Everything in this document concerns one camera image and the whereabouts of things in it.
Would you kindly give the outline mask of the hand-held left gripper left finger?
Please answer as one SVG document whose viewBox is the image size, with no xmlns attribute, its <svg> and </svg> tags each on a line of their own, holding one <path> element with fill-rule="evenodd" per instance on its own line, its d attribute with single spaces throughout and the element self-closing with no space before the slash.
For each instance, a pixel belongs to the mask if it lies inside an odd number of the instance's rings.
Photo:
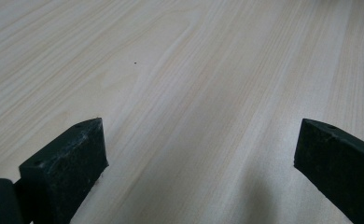
<svg viewBox="0 0 364 224">
<path fill-rule="evenodd" d="M 108 166 L 103 121 L 82 121 L 19 166 L 34 224 L 69 224 Z"/>
</svg>

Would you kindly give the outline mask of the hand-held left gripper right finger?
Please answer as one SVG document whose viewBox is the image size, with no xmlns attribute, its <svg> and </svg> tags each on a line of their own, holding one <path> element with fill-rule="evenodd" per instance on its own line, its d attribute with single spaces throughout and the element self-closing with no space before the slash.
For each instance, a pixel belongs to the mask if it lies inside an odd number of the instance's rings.
<svg viewBox="0 0 364 224">
<path fill-rule="evenodd" d="M 364 224 L 364 141 L 330 124 L 304 119 L 294 167 L 354 224 Z"/>
</svg>

